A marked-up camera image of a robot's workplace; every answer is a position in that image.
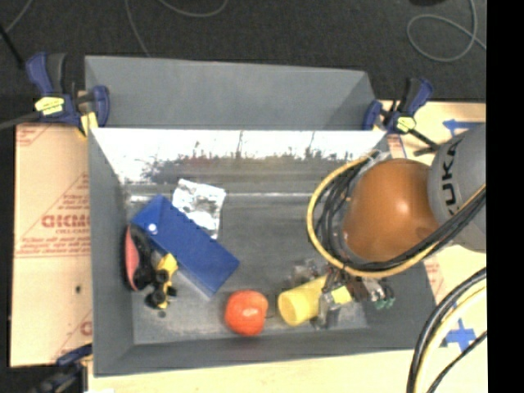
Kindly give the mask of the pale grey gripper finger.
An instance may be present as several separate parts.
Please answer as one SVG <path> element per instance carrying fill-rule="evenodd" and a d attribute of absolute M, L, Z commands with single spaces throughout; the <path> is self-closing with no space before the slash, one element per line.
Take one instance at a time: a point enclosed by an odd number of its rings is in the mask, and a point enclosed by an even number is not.
<path fill-rule="evenodd" d="M 316 328 L 335 328 L 338 325 L 341 305 L 331 294 L 322 294 L 318 301 L 318 315 L 314 320 Z"/>

